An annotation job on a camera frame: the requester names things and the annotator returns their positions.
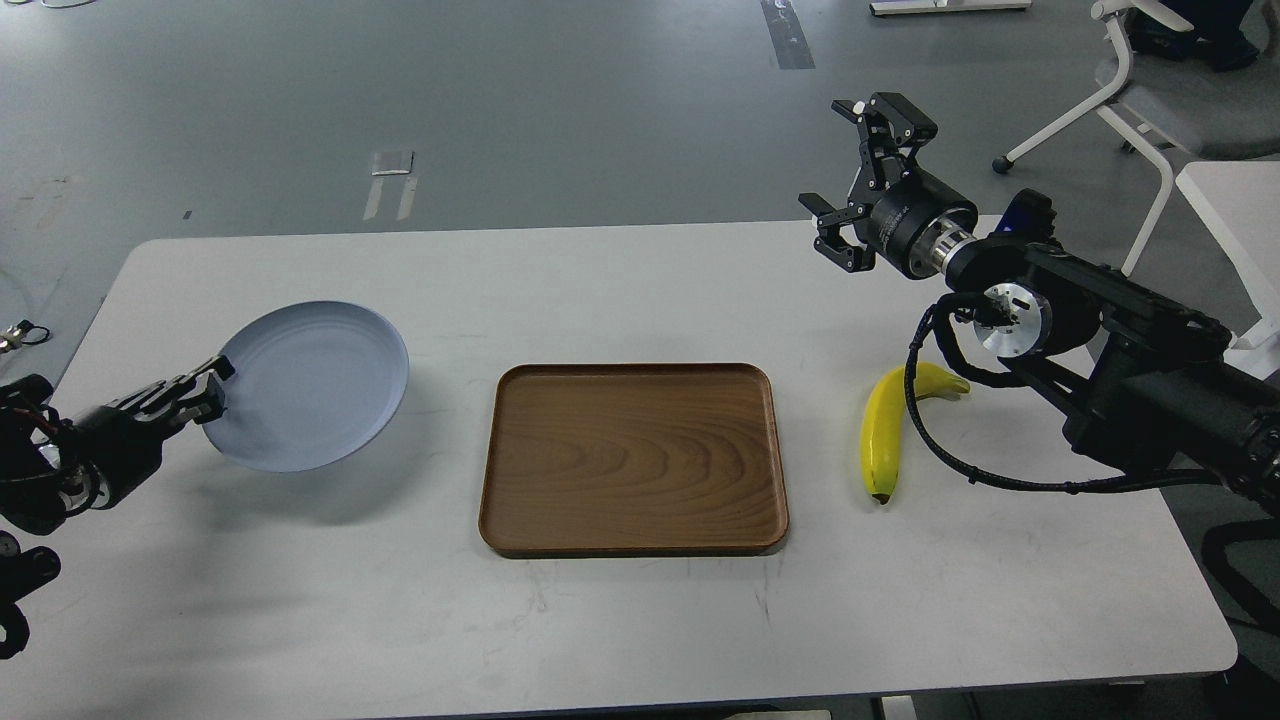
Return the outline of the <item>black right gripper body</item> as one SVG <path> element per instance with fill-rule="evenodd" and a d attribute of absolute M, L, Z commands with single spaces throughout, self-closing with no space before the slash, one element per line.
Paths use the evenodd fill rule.
<path fill-rule="evenodd" d="M 938 273 L 929 251 L 937 236 L 929 227 L 940 218 L 965 231 L 977 227 L 975 204 L 923 168 L 905 176 L 890 167 L 877 179 L 870 167 L 861 167 L 850 188 L 850 208 L 867 210 L 852 223 L 858 240 L 872 247 L 910 279 Z"/>

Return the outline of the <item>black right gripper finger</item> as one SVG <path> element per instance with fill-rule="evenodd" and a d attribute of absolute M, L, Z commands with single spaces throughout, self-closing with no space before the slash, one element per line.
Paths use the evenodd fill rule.
<path fill-rule="evenodd" d="M 832 110 L 859 133 L 860 165 L 847 193 L 849 206 L 870 206 L 900 181 L 913 178 L 916 155 L 940 132 L 933 118 L 896 92 L 856 101 L 835 99 Z"/>
<path fill-rule="evenodd" d="M 819 193 L 804 192 L 797 195 L 797 201 L 805 208 L 815 223 L 814 250 L 823 258 L 833 263 L 846 273 L 870 272 L 876 266 L 876 251 L 855 240 L 850 243 L 844 236 L 844 228 L 855 225 L 869 218 L 870 210 L 865 204 L 836 209 Z"/>

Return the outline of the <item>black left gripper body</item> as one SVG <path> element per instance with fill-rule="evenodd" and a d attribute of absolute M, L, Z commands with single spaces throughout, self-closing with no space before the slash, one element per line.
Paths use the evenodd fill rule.
<path fill-rule="evenodd" d="M 60 488 L 68 512 L 113 509 L 161 465 L 166 423 L 118 407 L 96 406 L 64 425 Z"/>

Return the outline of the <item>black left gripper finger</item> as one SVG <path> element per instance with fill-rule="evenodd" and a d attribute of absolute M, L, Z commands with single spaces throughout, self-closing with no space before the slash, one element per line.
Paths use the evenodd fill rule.
<path fill-rule="evenodd" d="M 227 411 L 225 382 L 219 375 L 183 375 L 169 380 L 150 404 L 150 423 L 170 433 L 187 424 L 215 421 Z"/>
<path fill-rule="evenodd" d="M 186 374 L 157 380 L 110 402 L 132 416 L 221 416 L 224 384 L 236 375 L 227 356 L 214 356 Z"/>

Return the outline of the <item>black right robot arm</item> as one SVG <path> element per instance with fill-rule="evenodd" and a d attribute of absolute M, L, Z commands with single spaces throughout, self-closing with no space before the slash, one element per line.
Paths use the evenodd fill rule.
<path fill-rule="evenodd" d="M 1277 391 L 1226 363 L 1233 336 L 1221 322 L 1066 251 L 1038 191 L 1018 192 L 979 236 L 975 204 L 918 161 L 938 127 L 904 95 L 831 106 L 856 127 L 860 165 L 842 206 L 818 193 L 799 202 L 815 220 L 815 250 L 845 272 L 884 259 L 911 281 L 945 283 L 913 333 L 896 393 L 940 461 L 973 484 L 1024 492 L 1224 486 L 1277 514 Z M 1048 401 L 1070 450 L 1115 475 L 1037 483 L 943 448 L 918 410 L 927 338 L 964 380 Z"/>

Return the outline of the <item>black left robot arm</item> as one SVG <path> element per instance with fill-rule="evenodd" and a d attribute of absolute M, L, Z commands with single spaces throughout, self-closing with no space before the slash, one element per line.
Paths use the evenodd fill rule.
<path fill-rule="evenodd" d="M 91 509 L 115 507 L 156 474 L 166 441 L 224 415 L 224 386 L 234 374 L 230 359 L 218 355 L 76 418 L 50 405 L 45 375 L 4 384 L 3 520 L 49 536 Z"/>

